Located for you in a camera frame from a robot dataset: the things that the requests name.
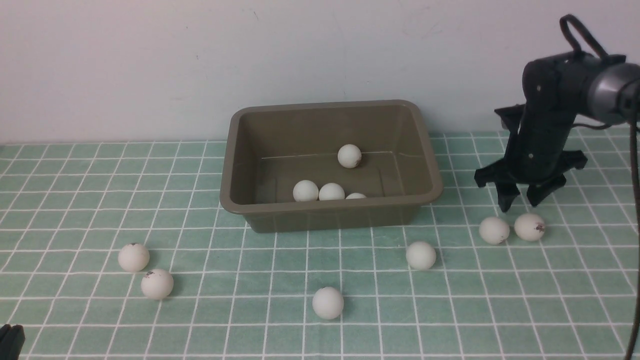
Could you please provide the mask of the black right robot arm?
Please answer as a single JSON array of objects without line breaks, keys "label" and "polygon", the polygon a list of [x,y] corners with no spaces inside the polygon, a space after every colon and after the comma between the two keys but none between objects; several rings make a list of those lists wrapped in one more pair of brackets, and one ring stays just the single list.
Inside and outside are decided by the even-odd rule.
[{"label": "black right robot arm", "polygon": [[568,171],[587,164],[582,151],[565,149],[577,116],[603,128],[637,124],[639,74],[639,66],[621,54],[567,52],[526,64],[525,102],[494,110],[509,132],[503,158],[475,171],[477,186],[493,183],[498,207],[507,212],[520,194],[518,185],[528,185],[526,198],[537,207],[565,186]]}]

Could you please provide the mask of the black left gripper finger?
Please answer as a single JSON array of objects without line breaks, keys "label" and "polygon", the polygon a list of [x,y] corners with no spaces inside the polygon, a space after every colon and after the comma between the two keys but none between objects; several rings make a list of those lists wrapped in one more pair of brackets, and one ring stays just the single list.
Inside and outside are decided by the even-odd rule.
[{"label": "black left gripper finger", "polygon": [[0,328],[0,359],[18,360],[25,339],[25,329],[22,325],[4,324]]}]

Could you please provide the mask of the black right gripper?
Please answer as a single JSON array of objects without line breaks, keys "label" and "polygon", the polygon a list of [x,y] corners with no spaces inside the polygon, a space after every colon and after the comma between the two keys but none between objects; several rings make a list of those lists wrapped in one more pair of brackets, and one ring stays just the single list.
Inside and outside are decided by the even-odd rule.
[{"label": "black right gripper", "polygon": [[565,173],[585,168],[588,160],[583,151],[565,149],[574,112],[534,111],[517,104],[494,113],[509,132],[506,149],[502,158],[476,170],[474,180],[478,187],[495,184],[503,214],[521,195],[518,184],[529,185],[526,198],[535,208],[566,185]]}]

